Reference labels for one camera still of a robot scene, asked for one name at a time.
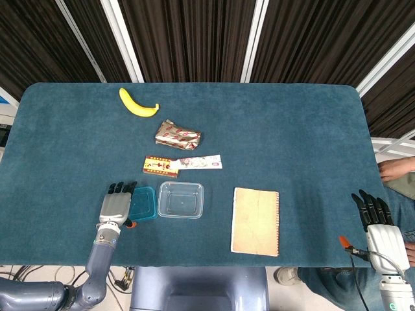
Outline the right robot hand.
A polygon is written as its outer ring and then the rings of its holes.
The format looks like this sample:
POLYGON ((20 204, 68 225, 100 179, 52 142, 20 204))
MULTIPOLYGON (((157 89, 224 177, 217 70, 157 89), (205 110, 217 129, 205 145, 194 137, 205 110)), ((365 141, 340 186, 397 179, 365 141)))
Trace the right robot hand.
POLYGON ((367 249, 355 248, 346 237, 340 236, 344 251, 369 262, 381 275, 396 275, 404 279, 410 264, 403 236, 392 219, 389 206, 363 190, 359 190, 358 194, 353 193, 351 197, 359 211, 367 249))

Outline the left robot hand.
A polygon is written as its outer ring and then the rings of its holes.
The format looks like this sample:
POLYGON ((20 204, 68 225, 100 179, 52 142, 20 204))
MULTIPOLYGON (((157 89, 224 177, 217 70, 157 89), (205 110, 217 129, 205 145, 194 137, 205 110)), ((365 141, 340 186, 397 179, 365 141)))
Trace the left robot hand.
POLYGON ((124 225, 131 229, 137 222, 129 218, 132 196, 134 194, 136 181, 124 184, 123 182, 112 183, 108 193, 105 195, 99 215, 99 223, 113 222, 119 227, 124 225))

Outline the bystander bare hand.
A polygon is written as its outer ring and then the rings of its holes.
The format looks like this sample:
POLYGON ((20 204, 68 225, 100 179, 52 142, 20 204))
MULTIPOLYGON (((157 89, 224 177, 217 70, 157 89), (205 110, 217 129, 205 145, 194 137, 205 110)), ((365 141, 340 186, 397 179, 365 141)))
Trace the bystander bare hand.
POLYGON ((415 158, 405 157, 401 159, 391 159, 377 164, 381 180, 383 182, 392 181, 415 170, 415 158))

